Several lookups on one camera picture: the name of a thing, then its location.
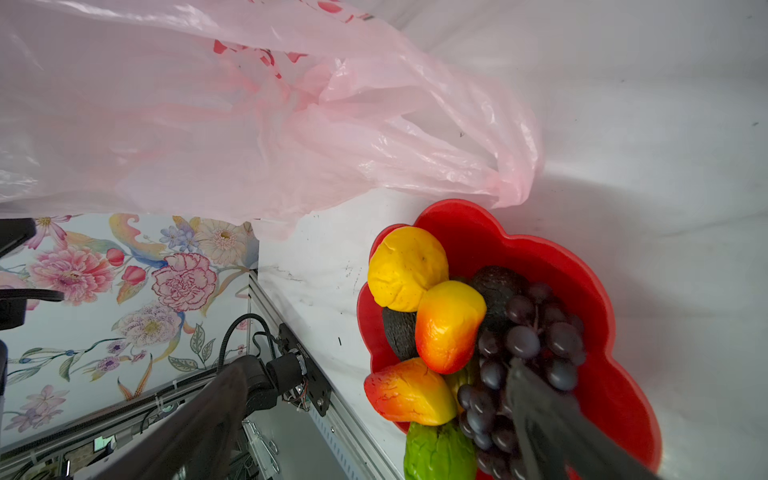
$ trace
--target dark avocado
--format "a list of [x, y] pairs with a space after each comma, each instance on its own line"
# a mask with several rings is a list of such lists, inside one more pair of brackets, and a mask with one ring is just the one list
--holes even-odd
[[483, 324], [496, 331], [506, 325], [507, 302], [515, 295], [522, 295], [528, 286], [524, 276], [503, 266], [484, 266], [475, 273], [469, 285], [479, 291], [488, 312]]
[[401, 362], [419, 356], [416, 351], [416, 312], [396, 312], [384, 308], [384, 334], [389, 346]]

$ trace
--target plastic bag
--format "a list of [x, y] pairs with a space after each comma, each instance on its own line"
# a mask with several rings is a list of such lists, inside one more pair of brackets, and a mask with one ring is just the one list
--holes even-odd
[[0, 122], [0, 217], [190, 214], [285, 237], [374, 187], [520, 204], [541, 167], [506, 88], [334, 1], [3, 2]]

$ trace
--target floral board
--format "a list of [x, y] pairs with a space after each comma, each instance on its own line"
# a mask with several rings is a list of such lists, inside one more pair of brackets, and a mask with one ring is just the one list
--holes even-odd
[[[247, 312], [259, 242], [248, 223], [149, 215], [35, 219], [37, 233], [0, 259], [0, 289], [44, 288], [8, 346], [2, 446], [139, 396], [216, 362]], [[227, 356], [244, 353], [247, 324]]]

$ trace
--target bowl rim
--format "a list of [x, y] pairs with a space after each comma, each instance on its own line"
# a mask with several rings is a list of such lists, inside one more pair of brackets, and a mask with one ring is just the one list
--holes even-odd
[[[533, 242], [539, 243], [541, 245], [545, 245], [547, 247], [554, 248], [558, 252], [564, 254], [569, 260], [576, 263], [587, 274], [591, 282], [591, 285], [594, 287], [595, 291], [598, 292], [598, 295], [600, 296], [601, 301], [605, 305], [608, 336], [606, 338], [605, 345], [603, 347], [604, 358], [607, 361], [607, 363], [610, 366], [612, 366], [614, 369], [616, 369], [616, 371], [619, 372], [619, 374], [621, 374], [621, 376], [627, 381], [629, 386], [632, 388], [633, 393], [643, 405], [646, 415], [648, 415], [648, 419], [650, 423], [650, 436], [651, 436], [651, 441], [654, 447], [654, 450], [651, 454], [651, 461], [649, 462], [648, 468], [652, 472], [657, 472], [661, 464], [661, 452], [662, 452], [661, 429], [659, 426], [658, 419], [656, 418], [654, 409], [650, 405], [650, 402], [648, 401], [648, 398], [645, 396], [645, 393], [643, 392], [643, 390], [640, 388], [637, 382], [634, 381], [634, 378], [632, 378], [629, 372], [627, 372], [627, 370], [624, 369], [624, 367], [621, 366], [621, 364], [617, 362], [616, 359], [614, 359], [613, 350], [614, 350], [614, 344], [616, 341], [616, 317], [614, 314], [613, 304], [611, 303], [611, 299], [608, 296], [608, 293], [605, 287], [603, 286], [603, 283], [598, 278], [597, 274], [595, 274], [595, 272], [575, 253], [571, 252], [569, 249], [563, 247], [562, 245], [555, 243], [551, 240], [547, 240], [545, 238], [536, 237], [533, 235], [521, 235], [521, 234], [510, 235], [504, 230], [504, 227], [502, 227], [501, 223], [499, 223], [496, 217], [491, 215], [490, 212], [488, 212], [485, 208], [480, 207], [479, 205], [468, 200], [448, 199], [448, 200], [440, 200], [439, 202], [435, 202], [432, 205], [429, 205], [427, 208], [423, 210], [423, 212], [419, 214], [416, 220], [414, 220], [413, 224], [408, 225], [407, 223], [394, 223], [393, 225], [389, 225], [388, 227], [384, 228], [376, 236], [376, 238], [373, 241], [373, 244], [371, 246], [371, 250], [369, 253], [369, 260], [373, 256], [378, 245], [380, 245], [381, 242], [384, 240], [384, 237], [389, 235], [393, 230], [396, 230], [400, 227], [413, 227], [419, 222], [419, 220], [422, 219], [422, 217], [429, 215], [433, 210], [435, 210], [438, 207], [444, 207], [446, 204], [457, 204], [465, 207], [470, 207], [473, 210], [476, 210], [479, 214], [481, 214], [488, 222], [490, 222], [496, 228], [498, 235], [502, 239], [504, 239], [505, 242], [511, 241], [511, 240], [527, 240], [527, 241], [533, 241]], [[360, 289], [360, 293], [358, 294], [358, 300], [357, 300], [357, 311], [359, 311], [359, 306], [362, 301], [362, 294], [367, 286], [368, 286], [368, 283], [366, 282]], [[364, 335], [362, 335], [362, 330], [360, 329], [359, 315], [357, 316], [357, 323], [358, 323], [358, 331], [361, 332], [360, 336], [362, 338], [362, 342], [365, 344], [366, 349], [368, 349], [368, 353], [371, 356], [371, 360], [369, 363], [369, 370], [373, 372], [373, 349], [369, 345], [368, 339]]]

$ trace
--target white flower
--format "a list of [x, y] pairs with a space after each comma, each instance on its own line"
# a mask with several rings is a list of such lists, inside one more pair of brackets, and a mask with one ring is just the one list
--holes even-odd
[[242, 226], [208, 218], [200, 221], [194, 239], [205, 256], [217, 265], [237, 263], [245, 255], [248, 240]]

